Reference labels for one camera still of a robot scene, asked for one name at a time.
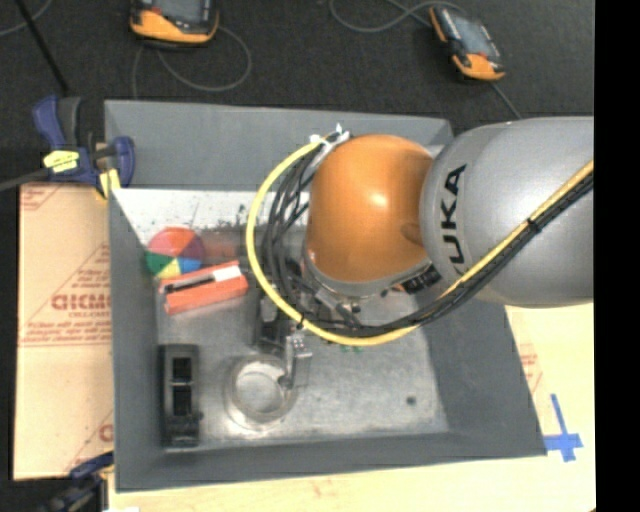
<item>black cable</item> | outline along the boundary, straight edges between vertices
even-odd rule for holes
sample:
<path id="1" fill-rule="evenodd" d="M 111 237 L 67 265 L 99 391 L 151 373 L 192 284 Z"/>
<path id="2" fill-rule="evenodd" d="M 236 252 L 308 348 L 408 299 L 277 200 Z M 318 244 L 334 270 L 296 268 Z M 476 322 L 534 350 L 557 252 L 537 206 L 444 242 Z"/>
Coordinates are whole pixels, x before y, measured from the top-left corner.
<path id="1" fill-rule="evenodd" d="M 502 98 L 502 101 L 504 101 L 505 105 L 507 105 L 507 108 L 511 110 L 511 113 L 514 116 L 516 116 L 517 119 L 522 119 L 522 114 L 520 114 L 519 110 L 514 106 L 511 100 L 507 97 L 507 95 L 504 93 L 502 88 L 495 82 L 490 82 L 490 84 L 491 84 L 491 87 L 493 87 L 493 90 L 496 91 L 496 93 L 498 93 L 498 96 Z"/>
<path id="2" fill-rule="evenodd" d="M 189 87 L 191 89 L 195 89 L 197 91 L 207 92 L 207 93 L 226 92 L 226 91 L 230 91 L 232 89 L 235 89 L 240 84 L 242 84 L 249 77 L 249 75 L 251 74 L 251 71 L 253 69 L 253 60 L 251 58 L 251 51 L 247 47 L 246 43 L 240 38 L 240 36 L 238 36 L 237 34 L 232 32 L 228 28 L 223 27 L 222 25 L 220 25 L 218 27 L 218 30 L 220 32 L 223 32 L 223 33 L 227 34 L 229 37 L 231 37 L 233 40 L 235 40 L 238 43 L 238 45 L 240 45 L 240 47 L 242 48 L 242 51 L 245 54 L 246 60 L 247 60 L 247 64 L 246 64 L 245 69 L 242 72 L 242 75 L 240 76 L 240 78 L 238 78 L 237 80 L 234 80 L 231 83 L 223 84 L 223 85 L 202 85 L 202 84 L 197 84 L 195 82 L 192 82 L 191 80 L 186 79 L 185 77 L 180 75 L 173 67 L 171 67 L 171 65 L 169 64 L 169 62 L 167 62 L 167 60 L 165 59 L 165 57 L 163 56 L 161 51 L 156 50 L 156 52 L 155 52 L 156 56 L 158 57 L 158 59 L 160 60 L 160 62 L 164 66 L 164 68 L 176 80 L 178 80 L 179 82 L 181 82 L 182 84 L 186 85 L 187 87 Z M 144 51 L 144 49 L 145 49 L 145 46 L 143 44 L 143 45 L 141 45 L 140 49 L 136 52 L 135 57 L 133 59 L 133 66 L 132 66 L 132 69 L 131 69 L 131 93 L 132 93 L 133 99 L 138 99 L 138 84 L 137 84 L 137 78 L 136 77 L 137 77 L 137 74 L 138 74 L 138 66 L 140 65 L 140 59 L 142 57 L 142 52 Z"/>
<path id="3" fill-rule="evenodd" d="M 378 32 L 384 32 L 385 30 L 390 29 L 391 27 L 394 27 L 395 25 L 397 25 L 398 23 L 404 21 L 406 18 L 411 17 L 414 20 L 422 23 L 423 25 L 426 25 L 429 28 L 433 28 L 431 26 L 431 23 L 428 20 L 425 20 L 424 18 L 422 18 L 421 16 L 418 16 L 415 11 L 419 11 L 421 9 L 424 9 L 426 7 L 431 7 L 433 5 L 443 5 L 445 7 L 449 7 L 451 9 L 455 9 L 458 12 L 460 12 L 463 15 L 467 15 L 467 12 L 460 7 L 459 5 L 453 4 L 451 2 L 446 2 L 446 1 L 442 1 L 442 2 L 438 2 L 438 1 L 434 1 L 434 0 L 429 0 L 426 2 L 422 2 L 420 4 L 414 5 L 413 7 L 407 7 L 406 5 L 402 5 L 401 3 L 396 2 L 395 0 L 385 0 L 388 4 L 393 5 L 394 7 L 397 7 L 398 9 L 400 9 L 401 11 L 403 11 L 403 13 L 398 16 L 397 18 L 392 19 L 391 21 L 389 21 L 388 23 L 383 23 L 382 25 L 379 25 L 377 27 L 361 27 L 361 26 L 357 26 L 357 25 L 353 25 L 351 23 L 349 23 L 348 21 L 346 21 L 344 18 L 342 18 L 338 12 L 336 11 L 336 7 L 335 7 L 335 0 L 329 0 L 329 11 L 331 12 L 331 14 L 333 15 L 333 17 L 343 26 L 347 27 L 350 30 L 353 30 L 354 32 L 361 32 L 364 34 L 375 34 Z"/>
<path id="4" fill-rule="evenodd" d="M 22 14 L 22 17 L 25 20 L 27 27 L 29 27 L 29 31 L 31 32 L 31 35 L 36 40 L 36 43 L 38 43 L 38 47 L 40 48 L 42 55 L 46 59 L 47 64 L 49 65 L 49 68 L 53 72 L 53 75 L 55 76 L 58 82 L 58 85 L 62 90 L 62 95 L 69 96 L 71 92 L 71 88 L 69 87 L 69 84 L 67 83 L 64 76 L 62 75 L 60 68 L 56 64 L 56 61 L 53 58 L 53 55 L 51 54 L 51 52 L 49 51 L 49 47 L 47 46 L 47 43 L 42 37 L 42 34 L 40 34 L 38 27 L 36 27 L 36 24 L 33 21 L 33 18 L 31 17 L 31 13 L 29 13 L 29 9 L 27 9 L 27 6 L 24 4 L 23 0 L 15 0 L 15 3 L 18 6 L 18 9 L 20 10 L 20 14 Z"/>
<path id="5" fill-rule="evenodd" d="M 284 235 L 295 224 L 295 221 L 307 210 L 308 203 L 300 203 L 300 195 L 306 186 L 312 181 L 315 169 L 307 175 L 310 164 L 316 158 L 321 148 L 303 157 L 293 169 L 282 179 L 277 187 L 272 202 L 266 233 L 263 238 L 264 267 L 271 282 L 280 291 L 282 297 L 303 315 L 314 318 L 314 323 L 327 328 L 353 328 L 360 322 L 350 311 L 345 308 L 336 308 L 344 321 L 332 320 L 327 322 L 319 318 L 317 311 L 306 307 L 303 303 L 301 292 L 314 297 L 318 291 L 317 285 L 311 285 L 304 279 L 290 271 L 290 258 L 284 246 Z"/>
<path id="6" fill-rule="evenodd" d="M 42 16 L 47 11 L 47 9 L 49 9 L 49 7 L 51 7 L 52 3 L 53 3 L 53 0 L 46 0 L 45 2 L 43 2 L 43 5 L 40 7 L 40 9 L 38 11 L 36 11 L 36 13 L 31 16 L 31 19 L 33 21 L 36 21 L 40 16 Z M 14 34 L 14 33 L 18 32 L 18 31 L 22 30 L 26 26 L 27 26 L 27 22 L 23 21 L 22 23 L 18 23 L 17 25 L 15 25 L 13 27 L 2 29 L 2 30 L 0 30 L 0 38 L 6 37 L 6 36 L 11 35 L 11 34 Z"/>
<path id="7" fill-rule="evenodd" d="M 46 178 L 48 175 L 49 173 L 46 169 L 38 169 L 37 171 L 31 172 L 29 174 L 3 181 L 0 183 L 0 192 L 9 190 L 10 188 L 14 188 L 19 185 L 24 185 L 25 183 L 30 183 L 35 180 Z"/>

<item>blue cross mark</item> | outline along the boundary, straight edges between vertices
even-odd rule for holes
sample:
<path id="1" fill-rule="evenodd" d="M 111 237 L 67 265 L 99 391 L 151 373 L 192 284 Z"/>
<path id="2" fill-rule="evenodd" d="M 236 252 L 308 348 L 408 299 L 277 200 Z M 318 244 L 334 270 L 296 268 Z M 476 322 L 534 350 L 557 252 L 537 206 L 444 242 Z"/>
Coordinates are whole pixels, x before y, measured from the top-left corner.
<path id="1" fill-rule="evenodd" d="M 576 460 L 576 455 L 573 450 L 575 448 L 583 447 L 580 436 L 578 434 L 569 434 L 567 432 L 567 425 L 564 422 L 562 411 L 560 410 L 560 403 L 558 402 L 558 397 L 554 393 L 551 394 L 551 402 L 553 403 L 553 409 L 556 412 L 556 417 L 560 424 L 561 433 L 553 436 L 544 436 L 544 444 L 547 447 L 547 451 L 560 450 L 562 460 L 564 462 Z"/>

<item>orange box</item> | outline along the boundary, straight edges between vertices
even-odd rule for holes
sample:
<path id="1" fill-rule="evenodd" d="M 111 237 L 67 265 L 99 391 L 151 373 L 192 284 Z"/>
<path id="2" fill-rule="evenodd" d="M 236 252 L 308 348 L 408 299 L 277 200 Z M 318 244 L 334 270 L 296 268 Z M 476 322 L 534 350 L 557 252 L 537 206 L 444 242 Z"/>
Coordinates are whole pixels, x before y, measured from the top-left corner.
<path id="1" fill-rule="evenodd" d="M 158 291 L 165 295 L 165 311 L 174 315 L 241 297 L 248 289 L 247 278 L 240 273 L 239 263 L 234 260 L 163 279 Z"/>

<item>colorful ball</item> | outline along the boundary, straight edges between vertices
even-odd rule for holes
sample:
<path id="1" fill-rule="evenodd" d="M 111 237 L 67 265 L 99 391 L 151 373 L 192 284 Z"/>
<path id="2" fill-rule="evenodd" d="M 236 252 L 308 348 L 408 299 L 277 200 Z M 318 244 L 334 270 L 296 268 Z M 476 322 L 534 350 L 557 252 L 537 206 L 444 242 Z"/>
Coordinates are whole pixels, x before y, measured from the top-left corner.
<path id="1" fill-rule="evenodd" d="M 145 260 L 149 271 L 167 279 L 202 267 L 204 245 L 192 229 L 171 226 L 162 229 L 147 244 Z"/>

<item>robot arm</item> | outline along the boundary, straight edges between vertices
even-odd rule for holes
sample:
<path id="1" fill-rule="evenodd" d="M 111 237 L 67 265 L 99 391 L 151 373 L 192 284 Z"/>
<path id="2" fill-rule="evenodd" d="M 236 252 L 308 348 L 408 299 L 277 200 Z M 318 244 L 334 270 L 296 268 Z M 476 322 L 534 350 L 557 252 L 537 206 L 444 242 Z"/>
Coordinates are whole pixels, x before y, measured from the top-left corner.
<path id="1" fill-rule="evenodd" d="M 434 321 L 472 296 L 526 306 L 593 300 L 592 118 L 489 125 L 460 135 L 435 158 L 396 139 L 341 141 L 319 165 L 298 165 L 284 178 L 264 239 L 268 278 L 251 257 L 250 214 L 254 272 L 296 322 L 330 341 L 370 345 Z M 317 146 L 274 170 L 262 196 Z M 308 182 L 310 200 L 301 206 Z M 301 270 L 294 274 L 281 240 L 307 208 Z M 437 298 L 384 325 L 361 325 L 344 314 L 343 321 L 320 319 L 304 306 L 305 296 L 321 297 L 344 313 L 355 301 L 426 273 L 440 277 Z"/>

